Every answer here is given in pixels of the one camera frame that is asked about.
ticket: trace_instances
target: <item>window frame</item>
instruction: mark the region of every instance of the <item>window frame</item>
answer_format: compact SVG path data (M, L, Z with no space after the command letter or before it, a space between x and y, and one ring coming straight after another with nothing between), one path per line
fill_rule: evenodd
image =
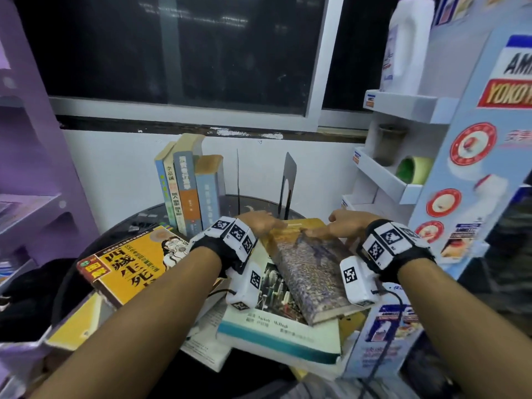
M318 126L367 129L365 113L322 111L343 2L325 0L305 116L56 96L50 97L50 103L55 114L67 116L308 132L316 132Z

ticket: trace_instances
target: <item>round table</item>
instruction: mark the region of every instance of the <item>round table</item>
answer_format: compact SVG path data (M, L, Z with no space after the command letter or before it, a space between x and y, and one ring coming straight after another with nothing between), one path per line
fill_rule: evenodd
M236 216L238 214L238 197L228 195L227 201L228 208L223 215ZM277 215L278 211L278 204L248 196L241 196L240 206L241 213L250 210L266 210ZM288 218L302 219L304 217L290 210ZM85 249L79 259L162 222L168 223L164 204L143 210L103 233ZM65 299L61 308L61 318L67 316L91 290L90 284L79 273L73 273L72 279L68 282L65 297L79 297L79 301ZM194 392L195 397L230 398L243 395L246 397L249 395L250 398L279 397L293 388L296 383L297 381L287 366L237 349L231 351L219 373L179 351L153 388L149 398L171 397L173 392L175 392L176 397L188 392Z

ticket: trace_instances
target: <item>hand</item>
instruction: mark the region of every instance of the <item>hand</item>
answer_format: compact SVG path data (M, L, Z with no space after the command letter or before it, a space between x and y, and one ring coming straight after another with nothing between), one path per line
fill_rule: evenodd
M316 238L348 238L354 240L364 238L364 230L373 221L382 217L365 211L351 211L346 209L334 210L329 216L329 225L313 230L307 230L309 237Z
M256 238L266 235L274 228L286 228L286 223L276 219L264 210L249 211L247 213L240 214L237 218L251 228Z

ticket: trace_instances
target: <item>white wall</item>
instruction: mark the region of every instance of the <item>white wall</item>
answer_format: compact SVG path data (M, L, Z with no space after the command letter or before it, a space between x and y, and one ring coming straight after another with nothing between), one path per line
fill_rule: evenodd
M101 232L163 203L153 158L178 135L65 130L66 141ZM278 201L285 155L297 164L291 208L327 221L350 193L354 144L207 137L204 154L222 154L228 194L236 194L236 150L242 195Z

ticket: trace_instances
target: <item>purple shelving unit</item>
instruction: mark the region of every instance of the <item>purple shelving unit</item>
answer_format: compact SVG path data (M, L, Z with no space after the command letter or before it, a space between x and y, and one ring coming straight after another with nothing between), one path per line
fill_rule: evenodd
M77 257L98 230L13 0L0 0L0 44L0 197L26 201L0 220L0 256Z

